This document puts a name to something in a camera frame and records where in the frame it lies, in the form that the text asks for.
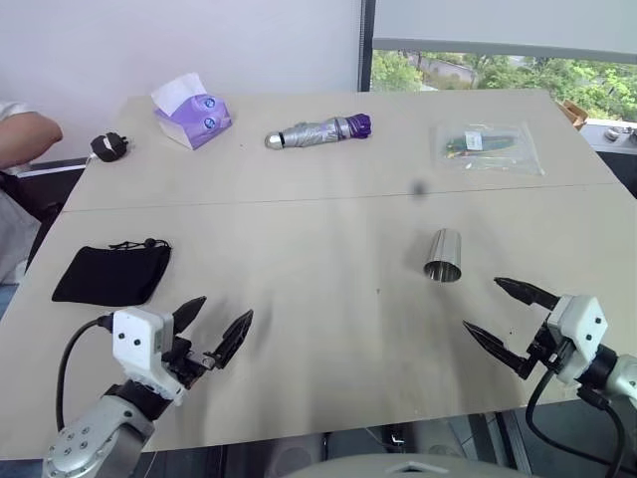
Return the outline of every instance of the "white tissue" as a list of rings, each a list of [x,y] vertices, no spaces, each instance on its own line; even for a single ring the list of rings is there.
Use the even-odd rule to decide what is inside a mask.
[[[199,75],[187,73],[159,87],[150,96],[160,110],[171,116],[190,97],[205,94]]]

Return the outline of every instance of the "black pouch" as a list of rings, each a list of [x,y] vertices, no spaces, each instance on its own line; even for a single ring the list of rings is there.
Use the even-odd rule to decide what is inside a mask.
[[[54,302],[123,307],[145,303],[170,260],[166,241],[122,242],[109,249],[83,247],[53,293]]]

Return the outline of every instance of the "purple tissue box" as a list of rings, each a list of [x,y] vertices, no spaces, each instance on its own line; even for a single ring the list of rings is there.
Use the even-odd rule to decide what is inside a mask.
[[[223,100],[210,95],[190,97],[167,115],[154,111],[166,135],[190,149],[196,149],[232,124]]]

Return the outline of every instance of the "plastic bag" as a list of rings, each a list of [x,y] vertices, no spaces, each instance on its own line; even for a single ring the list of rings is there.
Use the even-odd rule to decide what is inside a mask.
[[[544,175],[524,123],[441,124],[433,147],[435,161],[446,167]]]

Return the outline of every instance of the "person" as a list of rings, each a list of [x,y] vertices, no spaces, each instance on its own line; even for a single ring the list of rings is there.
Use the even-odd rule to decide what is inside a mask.
[[[41,156],[62,130],[26,105],[0,100],[0,171]],[[24,275],[40,222],[0,188],[0,318]]]

